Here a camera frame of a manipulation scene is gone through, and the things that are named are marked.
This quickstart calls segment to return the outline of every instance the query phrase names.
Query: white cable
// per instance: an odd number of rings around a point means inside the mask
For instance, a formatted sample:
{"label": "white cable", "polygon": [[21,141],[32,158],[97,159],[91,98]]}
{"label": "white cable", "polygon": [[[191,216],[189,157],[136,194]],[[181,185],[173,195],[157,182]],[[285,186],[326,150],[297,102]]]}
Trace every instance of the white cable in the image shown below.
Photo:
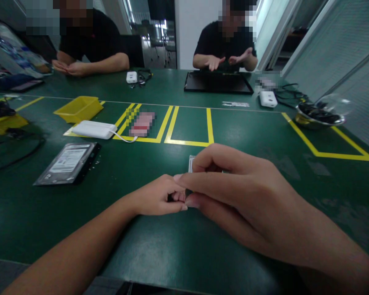
{"label": "white cable", "polygon": [[134,139],[133,139],[133,141],[127,141],[127,140],[125,140],[125,139],[123,139],[119,134],[117,134],[116,132],[114,132],[114,131],[109,131],[109,132],[112,132],[113,134],[115,134],[117,137],[119,137],[121,140],[123,140],[124,142],[127,142],[127,143],[133,143],[133,142],[135,142],[137,139],[138,139],[138,137],[136,136],[136,137],[134,137]]}

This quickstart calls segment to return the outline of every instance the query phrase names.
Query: hard drive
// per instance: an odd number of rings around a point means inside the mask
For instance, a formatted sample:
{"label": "hard drive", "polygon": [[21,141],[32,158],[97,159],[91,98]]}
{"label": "hard drive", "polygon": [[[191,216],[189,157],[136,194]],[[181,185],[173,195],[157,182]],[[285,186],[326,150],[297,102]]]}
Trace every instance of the hard drive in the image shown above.
{"label": "hard drive", "polygon": [[80,183],[100,148],[99,143],[66,144],[33,185]]}

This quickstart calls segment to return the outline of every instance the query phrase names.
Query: metal bowl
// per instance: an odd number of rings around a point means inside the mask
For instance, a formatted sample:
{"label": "metal bowl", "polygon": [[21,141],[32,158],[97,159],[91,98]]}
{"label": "metal bowl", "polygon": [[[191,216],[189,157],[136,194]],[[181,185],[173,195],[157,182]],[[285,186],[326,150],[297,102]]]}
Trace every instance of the metal bowl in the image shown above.
{"label": "metal bowl", "polygon": [[299,109],[299,105],[296,107],[296,109],[298,113],[295,116],[295,122],[310,130],[321,130],[332,126],[340,126],[346,123],[346,118],[344,116],[340,116],[339,120],[335,121],[333,124],[330,124],[309,117]]}

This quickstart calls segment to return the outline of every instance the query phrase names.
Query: white power bank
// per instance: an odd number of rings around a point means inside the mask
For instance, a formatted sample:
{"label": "white power bank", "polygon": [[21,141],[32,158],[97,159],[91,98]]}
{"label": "white power bank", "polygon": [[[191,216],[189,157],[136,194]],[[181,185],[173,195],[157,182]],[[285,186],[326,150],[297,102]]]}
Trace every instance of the white power bank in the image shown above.
{"label": "white power bank", "polygon": [[73,133],[81,136],[88,136],[100,139],[110,139],[118,128],[113,124],[106,124],[92,121],[82,121],[73,128]]}
{"label": "white power bank", "polygon": [[134,84],[138,82],[138,74],[137,72],[127,72],[126,81],[128,84]]}
{"label": "white power bank", "polygon": [[263,107],[274,108],[278,105],[275,93],[273,91],[261,91],[260,92],[260,103]]}

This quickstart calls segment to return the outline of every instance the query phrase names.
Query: person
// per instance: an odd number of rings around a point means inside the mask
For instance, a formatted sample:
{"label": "person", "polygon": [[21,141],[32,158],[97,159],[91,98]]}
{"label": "person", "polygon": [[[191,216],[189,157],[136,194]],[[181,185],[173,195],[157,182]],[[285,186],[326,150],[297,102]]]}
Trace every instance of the person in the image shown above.
{"label": "person", "polygon": [[[244,247],[297,266],[314,293],[369,294],[369,255],[271,162],[213,144],[194,159],[193,172],[163,175],[122,197],[43,255],[3,294],[82,294],[132,218],[188,207]],[[185,188],[194,193],[186,198]]]}
{"label": "person", "polygon": [[221,21],[207,25],[201,32],[194,53],[193,67],[197,69],[253,71],[257,64],[253,34],[245,27],[246,11],[253,0],[223,0]]}
{"label": "person", "polygon": [[[60,17],[66,32],[61,32],[65,35],[57,60],[52,61],[54,69],[76,77],[128,70],[129,58],[115,23],[99,10],[81,9],[86,7],[82,1],[64,0],[64,4]],[[90,63],[77,61],[84,55]]]}

